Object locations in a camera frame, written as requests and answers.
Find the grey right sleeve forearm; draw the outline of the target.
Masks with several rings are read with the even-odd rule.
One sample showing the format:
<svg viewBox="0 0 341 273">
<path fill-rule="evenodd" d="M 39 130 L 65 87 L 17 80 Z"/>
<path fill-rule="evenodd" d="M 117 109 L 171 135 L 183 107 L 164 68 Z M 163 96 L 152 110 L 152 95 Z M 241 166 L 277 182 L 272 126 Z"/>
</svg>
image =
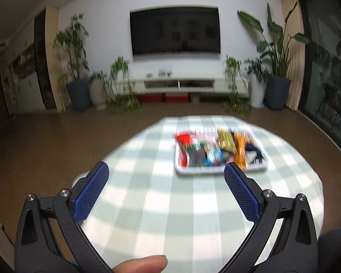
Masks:
<svg viewBox="0 0 341 273">
<path fill-rule="evenodd" d="M 341 272 L 341 227 L 319 237 L 317 272 Z"/>
</svg>

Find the left hand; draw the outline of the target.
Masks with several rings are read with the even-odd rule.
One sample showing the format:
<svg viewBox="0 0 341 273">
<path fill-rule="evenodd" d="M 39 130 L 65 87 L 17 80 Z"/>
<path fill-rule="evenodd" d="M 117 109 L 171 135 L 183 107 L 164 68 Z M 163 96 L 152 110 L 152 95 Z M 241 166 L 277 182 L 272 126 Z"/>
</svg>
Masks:
<svg viewBox="0 0 341 273">
<path fill-rule="evenodd" d="M 165 255 L 147 256 L 144 258 L 129 259 L 113 268 L 116 273 L 160 273 L 167 267 Z"/>
</svg>

